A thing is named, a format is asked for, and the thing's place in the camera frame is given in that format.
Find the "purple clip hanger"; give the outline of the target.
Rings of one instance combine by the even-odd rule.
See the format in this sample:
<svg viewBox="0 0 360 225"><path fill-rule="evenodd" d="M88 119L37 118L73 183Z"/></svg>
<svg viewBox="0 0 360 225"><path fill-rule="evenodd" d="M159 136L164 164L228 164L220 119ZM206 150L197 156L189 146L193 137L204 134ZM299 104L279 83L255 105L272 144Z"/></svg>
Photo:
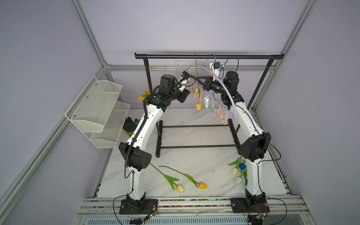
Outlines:
<svg viewBox="0 0 360 225"><path fill-rule="evenodd" d="M193 92L198 99L197 109L201 108L201 99L204 99L205 106L216 116L221 118L224 124L230 122L228 115L232 115L238 122L242 118L242 105L244 99L237 91L239 76L235 71L228 71L226 75L220 77L224 65L215 60L209 68L193 65L189 68L200 68L210 73L210 76L193 76L188 73L188 69L181 74L179 88L181 91L185 87L195 86Z"/></svg>

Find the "black clothes rack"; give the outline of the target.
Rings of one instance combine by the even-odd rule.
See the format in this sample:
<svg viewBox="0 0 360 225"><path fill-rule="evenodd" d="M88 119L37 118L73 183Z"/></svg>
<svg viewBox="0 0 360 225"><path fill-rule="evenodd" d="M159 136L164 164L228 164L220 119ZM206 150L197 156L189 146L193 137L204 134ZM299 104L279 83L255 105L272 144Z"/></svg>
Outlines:
<svg viewBox="0 0 360 225"><path fill-rule="evenodd" d="M127 157L134 153L136 157L145 156L146 135L154 128L157 129L156 157L160 157L162 146L163 122L162 115L175 100L184 103L190 95L189 87L195 87L195 98L197 108L202 104L211 109L216 118L220 118L225 127L231 130L234 143L239 154L249 158L251 161L264 158L270 144L271 135L264 133L255 124L249 107L244 98L237 91L239 76L236 71L227 72L225 78L221 79L215 72L221 70L223 65L218 61L209 68L196 65L209 73L209 76L193 76L188 71L183 71L180 78L173 75L163 75L160 84L150 89L150 94L143 100L144 116L137 127L135 134L127 144L121 144L119 149Z"/></svg>

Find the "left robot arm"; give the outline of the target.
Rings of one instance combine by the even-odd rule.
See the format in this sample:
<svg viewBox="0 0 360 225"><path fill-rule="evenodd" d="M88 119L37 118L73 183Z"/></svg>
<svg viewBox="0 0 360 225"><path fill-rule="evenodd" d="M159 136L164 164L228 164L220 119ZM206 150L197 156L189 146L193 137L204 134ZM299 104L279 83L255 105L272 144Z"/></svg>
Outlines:
<svg viewBox="0 0 360 225"><path fill-rule="evenodd" d="M160 84L142 101L144 113L132 136L119 144L125 159L125 177L130 178L128 201L140 202L145 198L144 170L150 165L152 155L146 152L148 140L172 101L183 103L190 91L185 88L191 75L183 72L178 80L173 75L163 75Z"/></svg>

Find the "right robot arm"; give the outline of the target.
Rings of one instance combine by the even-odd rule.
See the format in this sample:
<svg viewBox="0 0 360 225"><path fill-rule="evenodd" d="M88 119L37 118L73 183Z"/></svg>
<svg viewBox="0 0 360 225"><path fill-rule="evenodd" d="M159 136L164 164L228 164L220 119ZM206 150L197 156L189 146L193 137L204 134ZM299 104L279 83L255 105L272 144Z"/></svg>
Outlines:
<svg viewBox="0 0 360 225"><path fill-rule="evenodd" d="M244 98L237 91L239 76L234 71L228 71L224 79L213 72L210 76L199 76L205 91L213 91L221 95L221 102L240 126L239 154L245 159L247 169L247 186L245 190L247 204L253 205L266 201L262 185L262 162L270 144L271 135L265 133L255 122L247 109Z"/></svg>

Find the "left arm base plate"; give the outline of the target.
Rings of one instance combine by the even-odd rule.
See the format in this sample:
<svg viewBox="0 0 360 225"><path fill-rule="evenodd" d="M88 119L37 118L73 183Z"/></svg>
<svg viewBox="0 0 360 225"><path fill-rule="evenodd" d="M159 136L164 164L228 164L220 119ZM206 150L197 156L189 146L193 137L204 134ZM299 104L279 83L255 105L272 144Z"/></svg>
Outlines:
<svg viewBox="0 0 360 225"><path fill-rule="evenodd" d="M132 200L124 199L121 201L118 213L120 215L150 214L158 208L158 199Z"/></svg>

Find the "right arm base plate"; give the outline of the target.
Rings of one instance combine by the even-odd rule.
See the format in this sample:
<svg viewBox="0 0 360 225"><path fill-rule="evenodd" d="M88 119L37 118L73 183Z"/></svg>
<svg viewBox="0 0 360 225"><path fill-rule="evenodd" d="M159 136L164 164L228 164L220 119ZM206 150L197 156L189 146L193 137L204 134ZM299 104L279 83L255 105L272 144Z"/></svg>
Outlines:
<svg viewBox="0 0 360 225"><path fill-rule="evenodd" d="M270 212L266 199L261 196L254 199L249 197L231 198L230 201L233 213Z"/></svg>

